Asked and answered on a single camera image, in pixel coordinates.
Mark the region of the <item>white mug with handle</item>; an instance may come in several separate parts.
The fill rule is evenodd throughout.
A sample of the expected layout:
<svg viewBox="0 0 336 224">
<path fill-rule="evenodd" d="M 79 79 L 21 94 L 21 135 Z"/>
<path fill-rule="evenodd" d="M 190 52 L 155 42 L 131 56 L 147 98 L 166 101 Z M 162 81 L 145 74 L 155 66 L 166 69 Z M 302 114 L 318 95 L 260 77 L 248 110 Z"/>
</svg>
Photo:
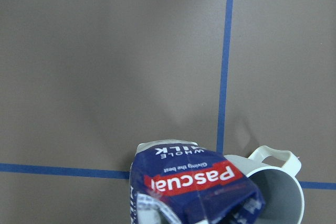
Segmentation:
<svg viewBox="0 0 336 224">
<path fill-rule="evenodd" d="M 291 151 L 266 145 L 255 149 L 248 158 L 225 155 L 260 189 L 265 206 L 255 223 L 301 223 L 304 195 L 296 179 L 301 162 Z"/>
</svg>

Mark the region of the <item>blue white milk carton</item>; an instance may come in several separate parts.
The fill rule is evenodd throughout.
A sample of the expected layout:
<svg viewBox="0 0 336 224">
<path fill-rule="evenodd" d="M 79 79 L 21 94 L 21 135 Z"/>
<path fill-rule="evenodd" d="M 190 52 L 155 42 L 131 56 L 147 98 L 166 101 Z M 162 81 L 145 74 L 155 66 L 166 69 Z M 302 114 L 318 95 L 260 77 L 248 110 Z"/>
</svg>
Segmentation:
<svg viewBox="0 0 336 224">
<path fill-rule="evenodd" d="M 265 206 L 231 161 L 189 141 L 138 145 L 129 185 L 131 223 L 255 223 Z"/>
</svg>

